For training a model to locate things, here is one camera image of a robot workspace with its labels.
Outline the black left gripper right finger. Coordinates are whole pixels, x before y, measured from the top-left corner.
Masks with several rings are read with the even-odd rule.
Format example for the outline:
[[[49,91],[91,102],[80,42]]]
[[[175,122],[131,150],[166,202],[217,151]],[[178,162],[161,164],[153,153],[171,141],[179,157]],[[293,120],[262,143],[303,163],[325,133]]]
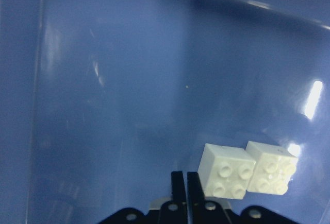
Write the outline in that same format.
[[[206,223],[205,196],[197,172],[187,172],[189,211],[192,223]]]

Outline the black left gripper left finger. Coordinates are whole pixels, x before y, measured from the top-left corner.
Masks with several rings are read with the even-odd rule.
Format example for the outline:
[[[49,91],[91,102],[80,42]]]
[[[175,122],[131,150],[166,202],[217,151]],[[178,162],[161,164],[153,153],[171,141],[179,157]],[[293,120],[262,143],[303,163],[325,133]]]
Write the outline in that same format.
[[[173,223],[186,223],[186,189],[182,171],[171,172],[171,187],[171,219],[173,220]]]

